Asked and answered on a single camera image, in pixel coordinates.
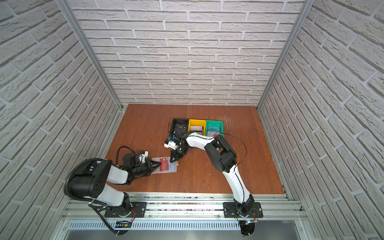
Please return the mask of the red VIP card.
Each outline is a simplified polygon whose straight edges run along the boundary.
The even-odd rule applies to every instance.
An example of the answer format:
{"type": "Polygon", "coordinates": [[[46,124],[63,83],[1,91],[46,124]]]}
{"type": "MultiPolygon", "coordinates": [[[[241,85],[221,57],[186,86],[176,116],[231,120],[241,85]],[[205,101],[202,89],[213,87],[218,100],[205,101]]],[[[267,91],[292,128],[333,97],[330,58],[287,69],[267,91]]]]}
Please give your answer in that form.
{"type": "Polygon", "coordinates": [[[160,158],[160,162],[162,163],[160,172],[168,172],[171,169],[169,158],[160,158]]]}

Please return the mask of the tan leather card holder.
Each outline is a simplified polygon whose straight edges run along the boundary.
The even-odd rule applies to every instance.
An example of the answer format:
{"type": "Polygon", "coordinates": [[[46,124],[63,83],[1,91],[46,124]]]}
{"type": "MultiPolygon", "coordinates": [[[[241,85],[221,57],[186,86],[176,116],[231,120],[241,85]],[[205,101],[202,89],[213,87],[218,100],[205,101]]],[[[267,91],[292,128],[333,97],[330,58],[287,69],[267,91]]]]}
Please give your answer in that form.
{"type": "Polygon", "coordinates": [[[152,161],[161,163],[160,166],[154,170],[153,174],[166,174],[177,172],[177,162],[170,162],[171,157],[152,158],[152,161]]]}

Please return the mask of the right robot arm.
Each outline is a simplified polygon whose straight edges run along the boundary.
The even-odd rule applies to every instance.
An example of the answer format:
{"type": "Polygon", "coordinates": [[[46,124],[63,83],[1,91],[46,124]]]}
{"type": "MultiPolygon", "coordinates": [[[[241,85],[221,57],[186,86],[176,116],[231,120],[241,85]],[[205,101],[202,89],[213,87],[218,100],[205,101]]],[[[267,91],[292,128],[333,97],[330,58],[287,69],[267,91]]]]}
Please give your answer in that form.
{"type": "Polygon", "coordinates": [[[187,132],[177,140],[168,138],[164,146],[171,149],[171,162],[182,159],[190,148],[204,150],[215,169],[223,173],[233,192],[235,213],[241,217],[247,217],[251,213],[254,198],[240,175],[236,152],[222,135],[207,137],[187,132]]]}

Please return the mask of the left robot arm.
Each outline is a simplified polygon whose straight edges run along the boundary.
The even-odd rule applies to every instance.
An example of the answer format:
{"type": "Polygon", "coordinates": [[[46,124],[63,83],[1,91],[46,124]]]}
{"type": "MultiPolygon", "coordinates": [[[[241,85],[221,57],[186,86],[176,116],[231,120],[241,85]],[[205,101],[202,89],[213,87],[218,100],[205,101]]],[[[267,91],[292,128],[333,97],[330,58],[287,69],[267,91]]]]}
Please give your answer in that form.
{"type": "Polygon", "coordinates": [[[161,164],[149,159],[147,152],[124,155],[121,166],[111,160],[88,159],[69,173],[64,193],[72,200],[90,202],[96,209],[107,209],[116,216],[126,217],[133,211],[129,194],[107,183],[130,185],[136,179],[150,176],[161,164]]]}

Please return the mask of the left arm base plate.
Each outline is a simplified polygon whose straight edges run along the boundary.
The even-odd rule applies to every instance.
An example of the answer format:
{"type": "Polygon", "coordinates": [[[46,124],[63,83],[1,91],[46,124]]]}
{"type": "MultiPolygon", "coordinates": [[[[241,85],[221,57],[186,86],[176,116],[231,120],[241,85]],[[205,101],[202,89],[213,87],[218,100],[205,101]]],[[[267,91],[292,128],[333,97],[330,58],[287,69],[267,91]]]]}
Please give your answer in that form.
{"type": "Polygon", "coordinates": [[[105,212],[106,218],[143,218],[146,212],[147,202],[130,202],[128,207],[107,207],[105,212]]]}

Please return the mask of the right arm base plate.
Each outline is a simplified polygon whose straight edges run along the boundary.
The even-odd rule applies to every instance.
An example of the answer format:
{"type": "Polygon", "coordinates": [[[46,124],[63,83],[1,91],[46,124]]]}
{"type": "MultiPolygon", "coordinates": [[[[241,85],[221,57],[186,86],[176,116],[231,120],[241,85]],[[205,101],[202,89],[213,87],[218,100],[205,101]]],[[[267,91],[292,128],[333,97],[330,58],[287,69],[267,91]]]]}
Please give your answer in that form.
{"type": "Polygon", "coordinates": [[[235,202],[224,202],[223,210],[225,218],[263,218],[263,210],[259,202],[253,202],[253,205],[243,207],[235,202]]]}

